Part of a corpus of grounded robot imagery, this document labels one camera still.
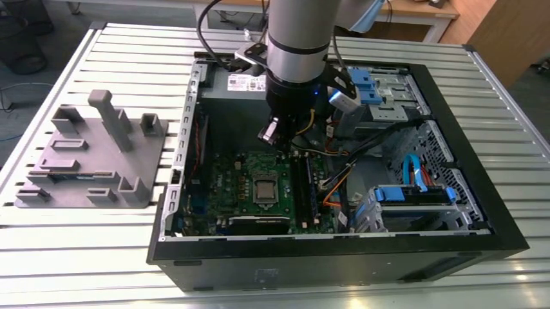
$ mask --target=chip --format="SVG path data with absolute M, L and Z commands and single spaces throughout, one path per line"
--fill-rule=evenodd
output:
M 274 198 L 274 183 L 273 182 L 256 182 L 256 199 L 273 199 Z
M 253 178 L 253 201 L 258 205 L 272 206 L 278 202 L 276 176 L 265 175 Z

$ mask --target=motherboard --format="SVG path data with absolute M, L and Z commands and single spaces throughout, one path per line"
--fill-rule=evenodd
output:
M 321 158 L 309 153 L 214 154 L 205 198 L 190 202 L 197 234 L 332 233 L 333 213 L 314 194 L 324 173 Z

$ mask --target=wooden desk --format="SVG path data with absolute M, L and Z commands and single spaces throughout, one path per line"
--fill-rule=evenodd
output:
M 107 3 L 113 5 L 137 5 L 137 6 L 156 6 L 168 8 L 192 8 L 194 16 L 198 15 L 210 2 L 210 0 L 57 0 L 65 1 L 69 8 L 73 8 L 74 2 L 82 3 Z M 429 26 L 423 42 L 436 43 L 448 23 L 456 19 L 459 13 L 452 8 L 449 3 L 437 9 L 427 4 L 427 2 L 416 2 L 413 0 L 390 0 L 392 2 L 392 23 L 401 24 L 424 24 Z M 232 12 L 261 13 L 261 0 L 222 0 L 214 7 L 214 10 Z M 377 22 L 384 22 L 389 8 L 384 4 L 380 14 L 376 16 Z M 204 18 L 202 28 L 208 28 L 208 18 Z

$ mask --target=open computer tower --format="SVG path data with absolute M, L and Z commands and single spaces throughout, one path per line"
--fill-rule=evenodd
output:
M 346 65 L 360 108 L 322 91 L 284 153 L 264 77 L 196 55 L 148 249 L 182 290 L 431 281 L 528 248 L 427 68 Z

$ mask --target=blue light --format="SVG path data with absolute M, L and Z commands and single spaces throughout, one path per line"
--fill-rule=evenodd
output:
M 328 102 L 332 101 L 332 99 L 336 97 L 336 95 L 337 95 L 338 93 L 340 93 L 340 91 L 334 91 L 334 92 L 332 93 L 332 96 L 329 97 Z

